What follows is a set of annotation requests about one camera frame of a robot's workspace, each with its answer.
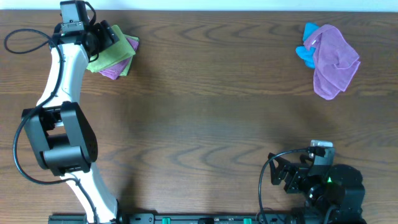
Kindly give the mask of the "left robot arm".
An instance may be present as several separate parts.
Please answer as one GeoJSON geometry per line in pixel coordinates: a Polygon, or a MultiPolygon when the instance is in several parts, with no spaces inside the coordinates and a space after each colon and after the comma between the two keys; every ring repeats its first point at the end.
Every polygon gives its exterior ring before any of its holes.
{"type": "Polygon", "coordinates": [[[79,102],[89,63],[119,39],[106,21],[88,17],[86,1],[62,1],[62,23],[49,37],[52,66],[35,108],[25,109],[24,130],[39,166],[66,183],[85,209],[84,223],[124,223],[118,200],[107,189],[96,160],[98,144],[79,102]]]}

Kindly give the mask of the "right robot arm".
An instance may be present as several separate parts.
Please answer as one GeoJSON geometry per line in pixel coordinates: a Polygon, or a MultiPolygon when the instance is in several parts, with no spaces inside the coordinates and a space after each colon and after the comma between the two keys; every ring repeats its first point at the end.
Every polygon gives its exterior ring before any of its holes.
{"type": "Polygon", "coordinates": [[[362,216],[365,196],[363,176],[345,164],[334,164],[334,149],[302,151],[299,163],[282,158],[286,152],[270,153],[267,163],[271,183],[285,182],[288,194],[303,194],[304,206],[293,208],[279,223],[366,224],[362,216]]]}

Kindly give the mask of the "green microfiber cloth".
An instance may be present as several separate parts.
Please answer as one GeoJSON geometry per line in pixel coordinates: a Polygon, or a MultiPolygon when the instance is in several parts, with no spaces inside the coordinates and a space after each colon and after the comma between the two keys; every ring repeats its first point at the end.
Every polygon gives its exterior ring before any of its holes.
{"type": "Polygon", "coordinates": [[[112,28],[118,35],[119,41],[102,51],[97,60],[88,64],[87,70],[97,73],[133,55],[133,48],[125,38],[125,34],[123,34],[119,26],[113,25],[112,28]]]}

